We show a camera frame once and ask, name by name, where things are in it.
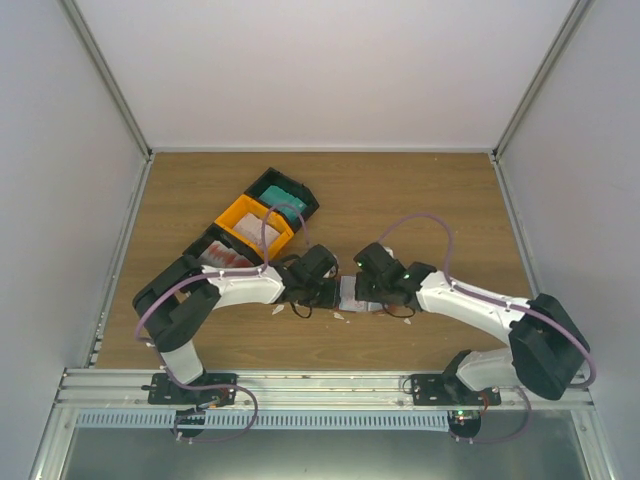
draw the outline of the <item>yellow bin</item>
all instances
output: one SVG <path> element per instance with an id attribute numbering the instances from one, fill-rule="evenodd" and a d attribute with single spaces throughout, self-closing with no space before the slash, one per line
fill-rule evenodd
<path id="1" fill-rule="evenodd" d="M 260 255 L 262 259 L 264 259 L 264 255 L 262 254 L 262 245 L 256 245 L 244 235 L 236 232 L 233 227 L 247 213 L 251 213 L 262 220 L 267 214 L 267 210 L 269 210 L 267 207 L 265 207 L 261 203 L 258 203 L 251 197 L 247 195 L 240 195 L 240 197 L 238 197 L 238 199 L 233 202 L 222 215 L 216 218 L 215 223 L 234 237 L 249 245 L 253 250 L 256 251 L 258 255 Z M 275 211 L 271 212 L 271 214 L 269 215 L 267 224 L 280 234 L 280 236 L 278 236 L 278 238 L 276 238 L 274 242 L 269 245 L 269 258 L 273 259 L 275 258 L 277 253 L 282 250 L 282 248 L 289 242 L 289 240 L 293 238 L 293 230 L 284 219 L 283 215 Z"/>

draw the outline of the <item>white panel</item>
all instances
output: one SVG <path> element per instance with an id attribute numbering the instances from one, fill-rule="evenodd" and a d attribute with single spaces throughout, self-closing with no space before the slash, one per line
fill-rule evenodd
<path id="1" fill-rule="evenodd" d="M 638 18 L 638 2 L 595 2 L 504 158 L 543 288 L 591 343 L 623 478 L 640 470 Z"/>
<path id="2" fill-rule="evenodd" d="M 0 448 L 27 478 L 78 366 L 141 157 L 55 1 L 0 14 Z"/>
<path id="3" fill-rule="evenodd" d="M 80 0 L 147 141 L 497 143 L 571 0 Z"/>

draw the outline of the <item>wooden table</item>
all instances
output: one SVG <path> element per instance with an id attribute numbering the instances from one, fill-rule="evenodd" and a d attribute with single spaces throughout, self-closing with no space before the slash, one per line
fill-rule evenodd
<path id="1" fill-rule="evenodd" d="M 529 288 L 493 168 L 480 154 L 206 153 L 159 154 L 151 169 L 117 287 L 97 367 L 157 368 L 133 340 L 134 295 L 175 260 L 269 167 L 308 185 L 320 203 L 311 241 L 355 273 L 353 256 L 398 218 L 431 212 L 450 223 L 456 249 L 451 273 L 509 295 Z M 442 266 L 446 235 L 412 220 L 388 237 L 405 265 Z M 282 254 L 302 252 L 299 232 Z M 460 350 L 501 344 L 461 322 L 434 314 L 402 319 L 316 310 L 304 320 L 289 307 L 243 305 L 212 314 L 195 337 L 211 369 L 442 369 Z"/>

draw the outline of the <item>perforated metal strip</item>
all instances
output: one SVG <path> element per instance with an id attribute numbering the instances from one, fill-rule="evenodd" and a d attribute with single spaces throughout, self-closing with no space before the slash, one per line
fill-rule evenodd
<path id="1" fill-rule="evenodd" d="M 234 429 L 244 427 L 252 412 L 211 410 L 205 424 L 185 428 Z M 173 410 L 83 409 L 79 428 L 170 428 Z M 253 426 L 263 430 L 431 430 L 449 429 L 446 412 L 340 412 L 340 411 L 262 411 Z"/>

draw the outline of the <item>teal item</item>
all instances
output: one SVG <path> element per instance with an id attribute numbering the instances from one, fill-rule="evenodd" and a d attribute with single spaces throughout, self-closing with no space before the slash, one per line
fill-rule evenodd
<path id="1" fill-rule="evenodd" d="M 275 185 L 271 185 L 264 191 L 262 195 L 260 195 L 260 201 L 266 203 L 270 207 L 272 207 L 273 205 L 277 205 L 278 203 L 288 203 L 289 205 L 296 207 L 300 211 L 300 213 L 302 213 L 304 209 L 307 208 L 307 204 L 300 200 L 298 197 L 285 192 L 280 187 L 276 187 Z M 298 218 L 296 212 L 294 212 L 290 208 L 282 207 L 277 208 L 276 210 L 282 213 L 290 222 L 293 222 Z"/>

